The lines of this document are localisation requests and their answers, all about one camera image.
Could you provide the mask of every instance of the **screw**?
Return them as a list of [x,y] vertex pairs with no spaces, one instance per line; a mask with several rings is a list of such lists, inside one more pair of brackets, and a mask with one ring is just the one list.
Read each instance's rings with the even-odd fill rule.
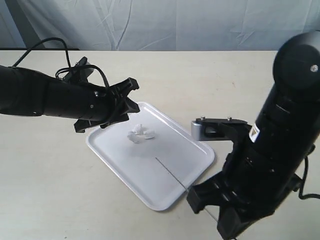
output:
[[319,69],[318,65],[312,65],[312,66],[310,67],[310,70],[311,70],[311,72],[313,72],[313,73],[318,72],[318,69]]

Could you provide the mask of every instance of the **label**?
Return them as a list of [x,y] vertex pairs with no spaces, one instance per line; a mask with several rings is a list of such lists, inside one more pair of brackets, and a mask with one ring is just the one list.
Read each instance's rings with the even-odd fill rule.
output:
[[253,143],[257,140],[259,133],[260,133],[260,129],[257,127],[256,124],[254,124],[249,132],[249,138]]

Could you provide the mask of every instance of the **white backdrop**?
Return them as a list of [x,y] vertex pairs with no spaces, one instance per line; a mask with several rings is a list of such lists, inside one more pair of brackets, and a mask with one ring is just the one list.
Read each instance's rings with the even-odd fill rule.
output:
[[112,51],[277,50],[293,35],[317,29],[320,11],[320,0],[18,2],[40,39]]

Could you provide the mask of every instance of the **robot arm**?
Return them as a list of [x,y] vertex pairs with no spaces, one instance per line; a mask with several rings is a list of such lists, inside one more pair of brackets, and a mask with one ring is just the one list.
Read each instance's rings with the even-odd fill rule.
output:
[[320,32],[295,36],[275,57],[275,83],[253,126],[204,117],[192,122],[199,141],[233,142],[222,171],[191,187],[187,196],[196,214],[206,205],[220,207],[217,229],[224,240],[272,215],[289,193],[303,189],[295,171],[320,133],[318,66]]
[[0,113],[17,116],[54,116],[77,119],[77,133],[94,126],[105,128],[127,121],[128,113],[139,112],[138,105],[127,96],[139,89],[137,81],[105,86],[88,82],[92,68],[84,69],[83,57],[62,80],[21,67],[0,65]]

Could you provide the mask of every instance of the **white table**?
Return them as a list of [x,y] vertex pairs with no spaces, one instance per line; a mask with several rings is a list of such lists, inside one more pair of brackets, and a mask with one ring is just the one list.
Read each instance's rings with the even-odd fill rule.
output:
[[[0,65],[21,54],[0,51]],[[202,115],[252,124],[273,84],[275,52],[74,51],[72,64],[82,56],[101,67],[110,84],[137,79],[140,89],[131,98],[151,103],[187,129]],[[63,51],[35,51],[20,66],[53,76],[66,60]],[[96,72],[89,80],[102,84]],[[221,239],[216,223],[206,212],[193,214],[185,196],[166,212],[148,209],[86,146],[88,132],[74,132],[74,122],[0,116],[1,240]],[[200,181],[221,170],[232,147],[209,144],[218,161]],[[320,192],[319,159],[316,148],[305,192]],[[216,207],[209,209],[218,216]],[[320,201],[301,201],[292,193],[273,216],[238,239],[319,239],[319,213]]]

